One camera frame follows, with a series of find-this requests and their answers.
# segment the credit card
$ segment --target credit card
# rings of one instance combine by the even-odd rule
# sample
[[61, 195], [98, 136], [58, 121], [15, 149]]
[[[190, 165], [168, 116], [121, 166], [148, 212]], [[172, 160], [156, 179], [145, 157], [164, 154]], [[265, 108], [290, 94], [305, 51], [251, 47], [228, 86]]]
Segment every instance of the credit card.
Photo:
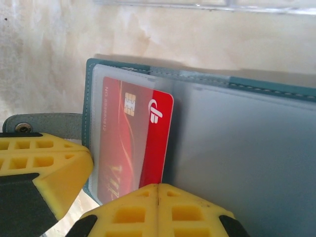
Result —
[[104, 77], [98, 199], [161, 182], [173, 109], [165, 92]]

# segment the wallet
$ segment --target wallet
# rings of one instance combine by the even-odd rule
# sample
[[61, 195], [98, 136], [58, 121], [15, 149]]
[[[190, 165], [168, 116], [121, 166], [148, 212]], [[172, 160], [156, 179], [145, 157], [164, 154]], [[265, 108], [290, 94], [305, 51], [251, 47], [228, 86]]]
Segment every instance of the wallet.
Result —
[[[173, 96], [164, 183], [231, 210], [251, 236], [315, 235], [315, 88], [89, 59], [82, 115], [16, 115], [3, 131], [26, 123], [81, 139], [93, 154], [100, 146], [98, 68]], [[92, 182], [84, 191], [96, 199]]]

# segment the metal snap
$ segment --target metal snap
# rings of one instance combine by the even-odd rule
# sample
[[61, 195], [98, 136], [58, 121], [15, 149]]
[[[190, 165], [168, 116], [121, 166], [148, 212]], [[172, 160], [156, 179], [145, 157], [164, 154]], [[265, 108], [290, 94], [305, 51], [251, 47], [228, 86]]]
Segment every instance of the metal snap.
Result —
[[27, 122], [22, 122], [16, 125], [15, 131], [16, 132], [31, 132], [33, 130], [32, 126]]

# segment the wallet strap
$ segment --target wallet strap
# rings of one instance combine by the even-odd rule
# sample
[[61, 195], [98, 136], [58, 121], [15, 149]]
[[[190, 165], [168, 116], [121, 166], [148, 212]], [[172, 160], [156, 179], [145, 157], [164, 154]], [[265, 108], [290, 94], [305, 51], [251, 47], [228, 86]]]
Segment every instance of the wallet strap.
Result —
[[3, 132], [44, 132], [65, 139], [81, 140], [82, 114], [47, 113], [13, 115], [3, 124]]

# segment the card logo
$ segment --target card logo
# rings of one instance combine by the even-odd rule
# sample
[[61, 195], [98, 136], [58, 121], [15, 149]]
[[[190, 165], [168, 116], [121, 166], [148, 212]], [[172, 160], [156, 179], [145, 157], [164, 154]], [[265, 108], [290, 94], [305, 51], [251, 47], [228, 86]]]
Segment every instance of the card logo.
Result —
[[157, 110], [157, 101], [152, 99], [148, 104], [148, 111], [150, 114], [150, 122], [158, 123], [158, 118], [162, 118], [162, 112]]
[[134, 116], [136, 104], [136, 95], [125, 93], [124, 112]]

